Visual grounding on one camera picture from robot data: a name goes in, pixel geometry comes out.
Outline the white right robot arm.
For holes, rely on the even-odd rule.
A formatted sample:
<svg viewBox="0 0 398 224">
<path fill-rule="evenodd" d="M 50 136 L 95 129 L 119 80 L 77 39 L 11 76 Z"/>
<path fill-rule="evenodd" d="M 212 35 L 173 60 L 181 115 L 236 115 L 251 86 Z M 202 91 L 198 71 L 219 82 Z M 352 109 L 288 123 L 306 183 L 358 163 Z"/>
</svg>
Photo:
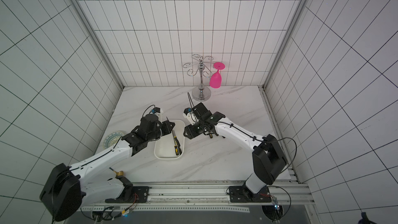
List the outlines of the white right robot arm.
<svg viewBox="0 0 398 224">
<path fill-rule="evenodd" d="M 186 108 L 183 115 L 190 121 L 184 128 L 184 137 L 191 140 L 201 134 L 221 136 L 251 152 L 254 172 L 242 186 L 228 187 L 227 195 L 231 203 L 274 201 L 268 187 L 288 167 L 288 159 L 275 136 L 261 136 L 250 132 L 224 114 L 212 113 L 203 103 Z"/>
</svg>

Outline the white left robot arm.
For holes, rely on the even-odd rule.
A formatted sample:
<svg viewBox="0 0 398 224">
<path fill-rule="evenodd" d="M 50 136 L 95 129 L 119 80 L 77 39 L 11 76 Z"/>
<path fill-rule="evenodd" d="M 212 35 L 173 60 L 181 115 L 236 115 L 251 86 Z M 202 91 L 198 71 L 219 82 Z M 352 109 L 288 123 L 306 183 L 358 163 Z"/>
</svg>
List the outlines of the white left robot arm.
<svg viewBox="0 0 398 224">
<path fill-rule="evenodd" d="M 144 192 L 148 188 L 133 186 L 120 172 L 110 179 L 97 177 L 145 149 L 149 142 L 171 134 L 174 127 L 175 123 L 169 120 L 160 122 L 157 115 L 148 114 L 141 118 L 140 125 L 111 147 L 73 165 L 61 163 L 54 167 L 39 195 L 53 221 L 66 220 L 81 207 L 99 201 L 146 202 Z"/>
</svg>

